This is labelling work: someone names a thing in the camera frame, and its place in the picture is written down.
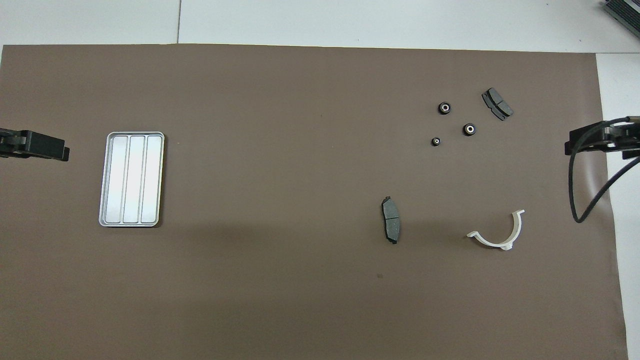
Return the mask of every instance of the metal bushing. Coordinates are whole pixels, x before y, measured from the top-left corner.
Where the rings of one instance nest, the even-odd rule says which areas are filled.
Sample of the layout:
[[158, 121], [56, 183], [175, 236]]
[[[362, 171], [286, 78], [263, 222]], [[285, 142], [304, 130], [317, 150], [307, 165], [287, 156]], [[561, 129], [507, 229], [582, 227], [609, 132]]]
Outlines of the metal bushing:
[[473, 125], [473, 123], [469, 122], [465, 124], [465, 126], [462, 128], [462, 131], [465, 133], [465, 135], [471, 136], [476, 133], [476, 126]]
[[451, 105], [448, 102], [441, 102], [440, 105], [438, 105], [438, 112], [441, 115], [448, 114], [451, 112]]

